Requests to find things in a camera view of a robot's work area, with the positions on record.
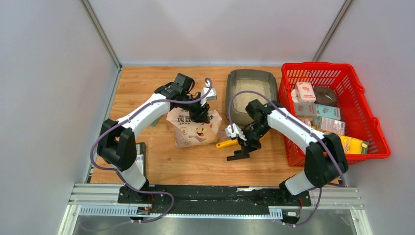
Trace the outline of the yellow plastic scoop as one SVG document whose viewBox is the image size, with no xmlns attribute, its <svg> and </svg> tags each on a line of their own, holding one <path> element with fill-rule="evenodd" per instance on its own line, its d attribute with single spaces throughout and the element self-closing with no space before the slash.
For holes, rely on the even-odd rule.
<svg viewBox="0 0 415 235">
<path fill-rule="evenodd" d="M 238 145 L 238 140 L 226 140 L 223 142 L 217 143 L 215 146 L 217 149 L 223 149 L 230 146 Z"/>
</svg>

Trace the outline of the pink cat litter bag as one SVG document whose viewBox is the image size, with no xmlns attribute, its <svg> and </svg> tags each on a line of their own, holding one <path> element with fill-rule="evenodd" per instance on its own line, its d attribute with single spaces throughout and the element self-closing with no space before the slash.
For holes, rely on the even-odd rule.
<svg viewBox="0 0 415 235">
<path fill-rule="evenodd" d="M 174 108 L 170 111 L 166 120 L 174 127 L 175 147 L 208 145 L 226 139 L 225 131 L 221 129 L 220 114 L 216 110 L 210 110 L 207 117 L 208 123 L 197 123 L 190 119 L 189 112 L 184 109 Z"/>
</svg>

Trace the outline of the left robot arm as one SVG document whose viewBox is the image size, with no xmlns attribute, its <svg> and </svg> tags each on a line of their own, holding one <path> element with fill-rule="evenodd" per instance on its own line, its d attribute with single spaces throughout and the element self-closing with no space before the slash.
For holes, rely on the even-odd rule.
<svg viewBox="0 0 415 235">
<path fill-rule="evenodd" d="M 212 80 L 205 79 L 205 87 L 196 97 L 190 94 L 194 84 L 194 79 L 179 73 L 173 82 L 155 89 L 147 101 L 128 115 L 116 121 L 105 120 L 98 139 L 92 144 L 92 165 L 105 170 L 96 164 L 94 154 L 109 163 L 109 170 L 116 172 L 125 185 L 131 188 L 130 195 L 138 203 L 147 201 L 150 191 L 145 187 L 147 178 L 136 165 L 136 138 L 152 122 L 174 108 L 187 110 L 193 122 L 208 123 L 207 100 L 214 91 Z"/>
</svg>

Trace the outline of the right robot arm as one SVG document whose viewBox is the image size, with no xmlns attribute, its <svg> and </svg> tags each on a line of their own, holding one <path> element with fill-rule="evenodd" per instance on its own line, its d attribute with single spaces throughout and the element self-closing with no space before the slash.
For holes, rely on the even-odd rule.
<svg viewBox="0 0 415 235">
<path fill-rule="evenodd" d="M 255 99 L 248 103 L 246 111 L 253 119 L 247 128 L 231 123 L 226 135 L 237 140 L 241 150 L 228 157 L 229 161 L 249 158 L 250 153 L 261 148 L 260 140 L 275 129 L 291 140 L 305 154 L 304 169 L 279 185 L 280 201 L 291 205 L 299 194 L 314 188 L 322 188 L 348 171 L 348 163 L 341 138 L 325 134 L 307 126 L 275 101 L 262 104 Z"/>
</svg>

